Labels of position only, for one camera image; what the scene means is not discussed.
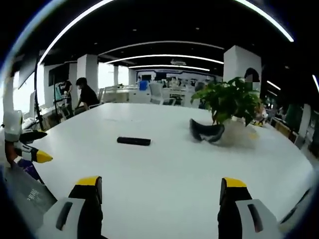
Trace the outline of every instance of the ceiling light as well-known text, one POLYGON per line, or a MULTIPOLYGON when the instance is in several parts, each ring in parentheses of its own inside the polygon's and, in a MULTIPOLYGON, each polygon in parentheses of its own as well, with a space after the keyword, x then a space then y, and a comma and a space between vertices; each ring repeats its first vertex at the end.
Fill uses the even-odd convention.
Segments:
POLYGON ((209 71, 209 69, 193 67, 193 66, 176 66, 176 65, 145 65, 145 66, 130 66, 130 69, 134 68, 146 68, 146 67, 176 67, 176 68, 188 68, 194 70, 201 70, 201 71, 209 71))
POLYGON ((256 7, 252 3, 248 2, 247 0, 235 0, 241 4, 244 4, 245 6, 249 7, 251 10, 257 12, 259 15, 263 16, 265 19, 267 19, 272 25, 274 25, 290 42, 293 42, 294 39, 289 35, 289 33, 278 23, 276 20, 274 20, 271 16, 269 16, 267 13, 262 11, 260 8, 256 7))
POLYGON ((82 12, 80 15, 78 15, 75 19, 73 19, 51 42, 51 44, 48 46, 48 48, 45 50, 45 52, 43 53, 43 55, 41 56, 38 65, 40 65, 44 58, 46 57, 46 55, 49 53, 49 51, 52 49, 52 47, 58 42, 58 40, 60 40, 60 38, 68 31, 70 30, 75 24, 77 24, 80 20, 82 20, 83 18, 85 18, 87 15, 89 15, 90 13, 94 12, 95 10, 99 9, 100 7, 104 6, 105 4, 112 2, 114 0, 102 0, 99 3, 93 5, 92 7, 90 7, 89 9, 87 9, 86 11, 82 12))
POLYGON ((319 93, 319 85, 318 85, 318 81, 317 81, 317 78, 316 78, 315 75, 313 75, 313 79, 314 79, 314 82, 315 82, 315 84, 317 86, 317 90, 318 90, 318 93, 319 93))
POLYGON ((217 61, 217 60, 199 57, 199 56, 186 56, 186 55, 173 55, 173 54, 132 56, 132 57, 126 57, 126 58, 121 58, 121 59, 109 61, 107 63, 111 64, 111 63, 118 62, 118 61, 125 61, 125 60, 132 60, 132 59, 146 58, 146 57, 184 57, 184 58, 192 58, 192 59, 197 59, 197 60, 204 60, 204 61, 210 61, 210 62, 215 62, 215 63, 219 63, 219 64, 224 64, 224 62, 222 62, 222 61, 217 61))
POLYGON ((100 56, 100 55, 103 55, 103 54, 110 53, 110 52, 112 52, 112 51, 117 51, 117 50, 121 50, 121 49, 124 49, 124 48, 128 48, 128 47, 143 46, 143 45, 150 45, 150 44, 157 44, 157 43, 183 43, 183 44, 193 44, 193 45, 208 46, 208 47, 214 47, 214 48, 217 48, 217 49, 225 50, 225 48, 220 47, 220 46, 210 45, 210 44, 201 43, 201 42, 194 42, 194 41, 148 41, 148 42, 142 42, 142 43, 136 43, 136 44, 127 45, 127 46, 117 47, 117 48, 108 50, 108 51, 106 51, 106 52, 103 52, 103 53, 99 54, 99 56, 100 56))
POLYGON ((268 91, 269 93, 273 94, 274 96, 277 96, 274 92, 272 91, 268 91))
POLYGON ((270 82, 270 81, 267 81, 267 83, 273 87, 275 87, 276 89, 278 90, 281 90, 278 86, 276 86, 274 83, 270 82))

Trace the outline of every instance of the black shirt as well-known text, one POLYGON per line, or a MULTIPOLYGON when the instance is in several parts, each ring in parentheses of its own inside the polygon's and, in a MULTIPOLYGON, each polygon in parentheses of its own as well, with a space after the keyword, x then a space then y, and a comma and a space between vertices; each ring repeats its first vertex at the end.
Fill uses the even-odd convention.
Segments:
POLYGON ((95 92, 89 87, 85 86, 81 90, 81 101, 88 106, 97 105, 100 103, 95 92))

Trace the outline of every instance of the black remote control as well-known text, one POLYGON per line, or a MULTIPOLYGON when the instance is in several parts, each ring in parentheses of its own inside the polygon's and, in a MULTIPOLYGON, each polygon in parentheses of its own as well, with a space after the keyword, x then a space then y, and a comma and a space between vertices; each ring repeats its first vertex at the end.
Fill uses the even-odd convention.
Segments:
POLYGON ((117 142, 118 143, 125 143, 125 144, 149 146, 150 143, 151 143, 151 140, 150 139, 146 139, 146 138, 118 137, 117 142))

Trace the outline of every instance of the green leaves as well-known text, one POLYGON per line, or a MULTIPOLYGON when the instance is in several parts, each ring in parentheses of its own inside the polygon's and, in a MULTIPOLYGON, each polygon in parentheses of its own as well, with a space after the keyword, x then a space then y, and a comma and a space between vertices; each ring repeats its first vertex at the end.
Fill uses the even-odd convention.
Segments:
POLYGON ((196 92, 192 98, 205 102, 206 109, 210 110, 213 120, 222 124, 232 116, 244 118, 246 126, 256 117, 256 107, 259 98, 251 91, 251 86, 240 77, 229 82, 208 84, 205 89, 196 92))

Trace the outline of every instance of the office chair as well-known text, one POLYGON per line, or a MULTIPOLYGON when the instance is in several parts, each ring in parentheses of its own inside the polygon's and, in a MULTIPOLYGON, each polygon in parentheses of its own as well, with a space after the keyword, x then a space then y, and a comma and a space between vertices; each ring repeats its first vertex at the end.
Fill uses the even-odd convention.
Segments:
POLYGON ((105 88, 101 88, 98 94, 98 100, 101 101, 105 88))
POLYGON ((151 103, 156 105, 175 105, 175 98, 164 98, 162 93, 162 87, 159 83, 149 84, 151 91, 151 103))
POLYGON ((105 87, 103 97, 102 97, 102 102, 103 103, 115 103, 116 102, 116 90, 117 90, 117 87, 115 87, 115 86, 105 87), (114 91, 112 93, 106 93, 106 91, 108 91, 108 90, 114 90, 114 91))

